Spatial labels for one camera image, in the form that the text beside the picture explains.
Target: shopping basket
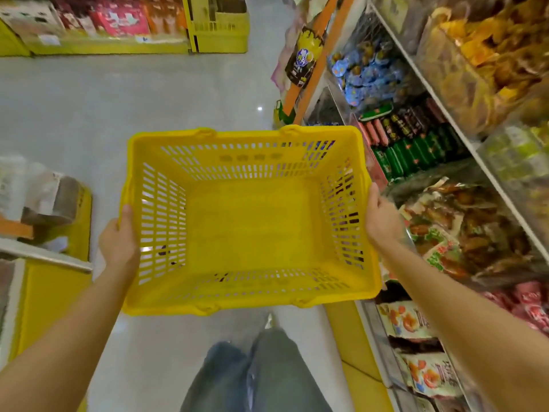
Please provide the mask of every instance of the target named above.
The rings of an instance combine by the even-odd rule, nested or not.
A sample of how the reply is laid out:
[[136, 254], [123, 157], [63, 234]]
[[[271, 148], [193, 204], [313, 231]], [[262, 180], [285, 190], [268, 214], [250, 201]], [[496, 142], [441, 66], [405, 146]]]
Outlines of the shopping basket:
[[370, 183], [354, 127], [135, 135], [121, 204], [133, 205], [141, 263], [124, 311], [373, 298], [381, 279], [364, 226]]

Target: person's right arm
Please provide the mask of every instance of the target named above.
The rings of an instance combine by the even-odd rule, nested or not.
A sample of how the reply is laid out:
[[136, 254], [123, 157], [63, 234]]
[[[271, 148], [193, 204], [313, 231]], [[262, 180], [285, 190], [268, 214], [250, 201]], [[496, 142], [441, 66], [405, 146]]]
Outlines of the person's right arm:
[[369, 192], [366, 230], [386, 267], [498, 412], [547, 409], [547, 336], [441, 274], [402, 244], [401, 216], [376, 186]]

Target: jeans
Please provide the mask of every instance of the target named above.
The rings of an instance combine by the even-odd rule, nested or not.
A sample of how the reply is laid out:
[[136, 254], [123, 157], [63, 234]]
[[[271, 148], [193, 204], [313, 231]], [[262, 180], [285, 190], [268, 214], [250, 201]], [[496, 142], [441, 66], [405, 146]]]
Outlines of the jeans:
[[250, 355], [227, 342], [210, 348], [181, 412], [332, 412], [298, 346], [264, 330]]

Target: person's right hand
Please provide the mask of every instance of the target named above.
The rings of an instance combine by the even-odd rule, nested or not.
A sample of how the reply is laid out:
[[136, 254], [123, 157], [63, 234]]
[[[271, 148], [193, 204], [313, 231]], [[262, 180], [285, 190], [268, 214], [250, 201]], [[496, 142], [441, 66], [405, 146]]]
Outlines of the person's right hand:
[[113, 218], [100, 235], [100, 250], [106, 268], [135, 275], [140, 262], [140, 248], [132, 225], [132, 207], [124, 205], [120, 216]]
[[405, 237], [405, 227], [402, 216], [395, 204], [382, 197], [375, 183], [368, 191], [368, 207], [366, 209], [366, 232], [370, 242], [376, 249], [385, 245], [393, 245]]

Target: shiny floor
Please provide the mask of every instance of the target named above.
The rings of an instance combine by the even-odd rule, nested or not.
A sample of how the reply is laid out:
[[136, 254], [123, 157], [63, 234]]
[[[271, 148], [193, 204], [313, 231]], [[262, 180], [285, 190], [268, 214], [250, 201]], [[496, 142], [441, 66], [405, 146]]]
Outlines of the shiny floor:
[[[292, 20], [281, 0], [247, 0], [245, 55], [86, 56], [0, 60], [0, 138], [30, 159], [70, 174], [94, 193], [92, 255], [117, 215], [134, 133], [200, 126], [270, 129], [270, 81]], [[353, 410], [324, 309], [274, 309], [334, 412]], [[211, 317], [120, 315], [89, 389], [91, 412], [176, 412], [208, 348], [242, 340], [265, 310]]]

